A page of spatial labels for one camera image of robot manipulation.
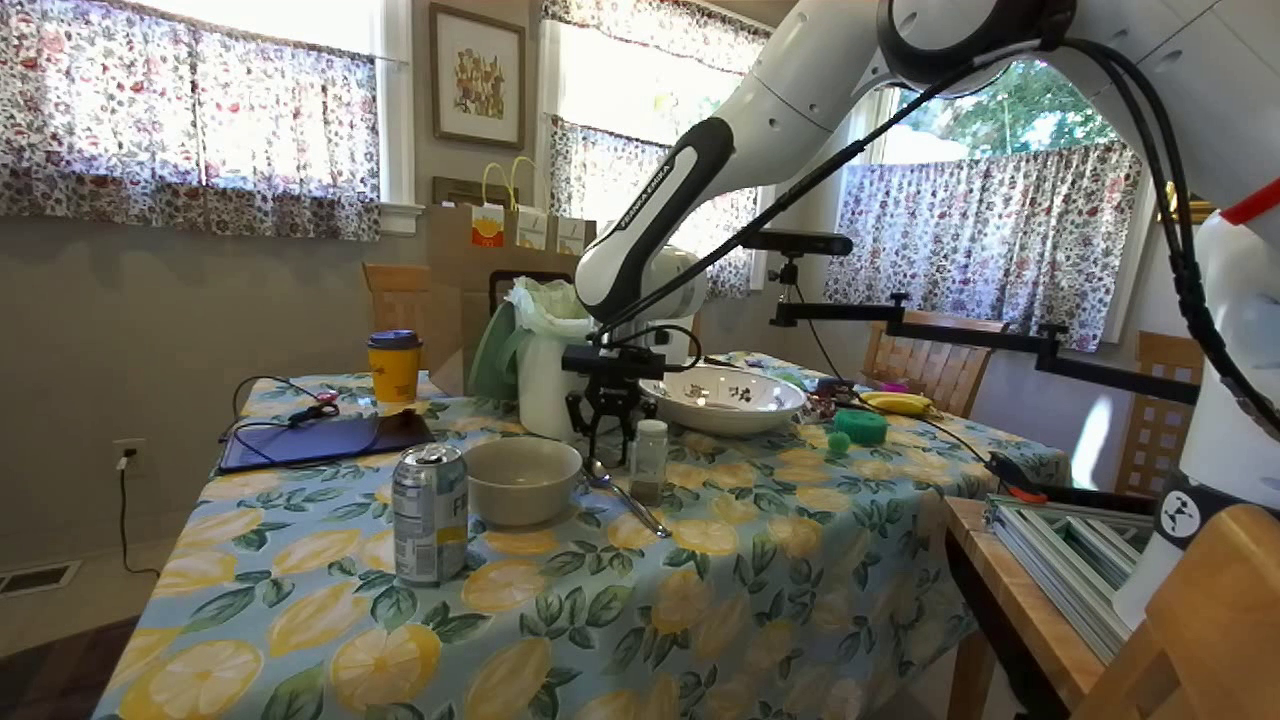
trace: white bowl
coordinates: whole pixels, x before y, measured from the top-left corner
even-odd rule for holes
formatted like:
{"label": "white bowl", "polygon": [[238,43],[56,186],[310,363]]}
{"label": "white bowl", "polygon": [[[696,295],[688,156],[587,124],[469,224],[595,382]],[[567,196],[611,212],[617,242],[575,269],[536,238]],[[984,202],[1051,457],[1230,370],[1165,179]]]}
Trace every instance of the white bowl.
{"label": "white bowl", "polygon": [[786,379],[722,363],[666,370],[665,379],[638,379],[638,388],[655,400],[665,418],[709,435],[775,430],[807,402]]}
{"label": "white bowl", "polygon": [[538,435],[501,435],[469,446],[472,509],[485,523],[547,523],[578,478],[584,457]]}

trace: yellow lemon pattern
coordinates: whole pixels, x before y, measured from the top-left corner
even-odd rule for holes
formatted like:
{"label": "yellow lemon pattern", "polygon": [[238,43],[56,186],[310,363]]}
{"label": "yellow lemon pattern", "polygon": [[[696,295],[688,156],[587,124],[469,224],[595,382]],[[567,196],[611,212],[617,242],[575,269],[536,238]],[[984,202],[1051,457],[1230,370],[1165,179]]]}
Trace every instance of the yellow lemon pattern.
{"label": "yellow lemon pattern", "polygon": [[[371,391],[267,388],[243,408]],[[523,430],[452,396],[430,412],[456,446]],[[1033,474],[1064,466],[942,425]],[[917,418],[887,418],[878,446],[825,446],[817,418],[758,439],[670,429],[665,536],[578,493],[555,523],[477,528],[448,582],[395,581],[395,451],[211,474],[92,716],[857,716],[970,628],[928,547],[939,494],[988,472]]]}

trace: framed picture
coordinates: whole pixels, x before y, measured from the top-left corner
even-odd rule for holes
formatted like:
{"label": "framed picture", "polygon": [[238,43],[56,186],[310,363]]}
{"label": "framed picture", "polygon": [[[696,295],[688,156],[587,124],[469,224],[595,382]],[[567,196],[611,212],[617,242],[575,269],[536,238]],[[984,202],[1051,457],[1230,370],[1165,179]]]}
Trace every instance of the framed picture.
{"label": "framed picture", "polygon": [[523,33],[456,8],[430,8],[434,136],[509,144],[523,140]]}

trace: window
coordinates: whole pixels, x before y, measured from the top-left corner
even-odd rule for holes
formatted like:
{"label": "window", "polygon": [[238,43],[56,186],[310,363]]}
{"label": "window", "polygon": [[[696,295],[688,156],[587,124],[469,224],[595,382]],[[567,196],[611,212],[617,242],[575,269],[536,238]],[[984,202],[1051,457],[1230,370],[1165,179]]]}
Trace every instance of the window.
{"label": "window", "polygon": [[147,3],[0,8],[0,93],[21,99],[0,117],[0,212],[371,238],[404,193],[378,164],[390,3]]}
{"label": "window", "polygon": [[[769,33],[646,0],[547,0],[544,15],[547,206],[607,230],[680,131],[726,99]],[[709,199],[670,242],[712,251],[769,199],[769,186]],[[750,251],[737,251],[712,277],[716,288],[750,288],[758,269]]]}
{"label": "window", "polygon": [[[904,102],[860,102],[865,127]],[[831,301],[1067,322],[1078,353],[1119,339],[1152,221],[1144,158],[1048,65],[1011,65],[988,86],[930,99],[843,171]]]}

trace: tin can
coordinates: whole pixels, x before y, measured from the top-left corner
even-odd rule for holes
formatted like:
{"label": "tin can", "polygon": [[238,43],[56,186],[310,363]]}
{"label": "tin can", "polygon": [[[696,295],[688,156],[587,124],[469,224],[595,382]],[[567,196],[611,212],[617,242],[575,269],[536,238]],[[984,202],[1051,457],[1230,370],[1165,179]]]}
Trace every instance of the tin can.
{"label": "tin can", "polygon": [[400,457],[390,523],[404,582],[439,582],[469,568],[469,458],[452,445],[420,445]]}

